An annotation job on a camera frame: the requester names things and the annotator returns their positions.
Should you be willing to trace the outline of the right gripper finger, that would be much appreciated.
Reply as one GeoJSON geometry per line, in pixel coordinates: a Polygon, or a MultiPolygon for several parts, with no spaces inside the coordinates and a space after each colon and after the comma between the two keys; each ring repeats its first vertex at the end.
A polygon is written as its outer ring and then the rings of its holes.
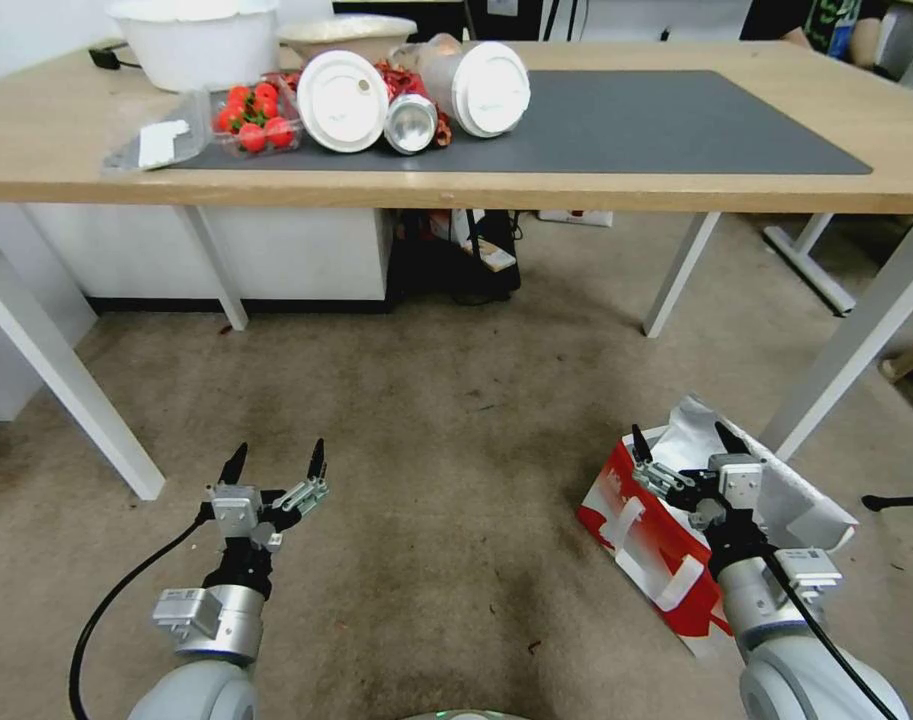
{"type": "Polygon", "coordinates": [[[687,478],[654,460],[649,443],[637,424],[631,426],[633,446],[633,477],[642,487],[657,497],[687,488],[687,478]]]}
{"type": "Polygon", "coordinates": [[[710,470],[761,470],[762,461],[751,454],[743,439],[725,423],[715,421],[714,428],[724,451],[709,457],[710,470]]]}

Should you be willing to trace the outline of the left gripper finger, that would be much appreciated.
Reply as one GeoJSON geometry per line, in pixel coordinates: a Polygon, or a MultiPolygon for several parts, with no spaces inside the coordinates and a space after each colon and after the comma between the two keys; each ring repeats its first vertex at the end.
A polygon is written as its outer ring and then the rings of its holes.
{"type": "Polygon", "coordinates": [[[248,454],[248,443],[242,442],[232,456],[225,461],[215,484],[207,485],[208,499],[227,500],[242,499],[247,490],[239,485],[239,480],[248,454]]]}
{"type": "Polygon", "coordinates": [[[295,525],[316,510],[328,496],[325,443],[319,438],[314,446],[306,479],[273,500],[266,513],[272,525],[295,525]]]}

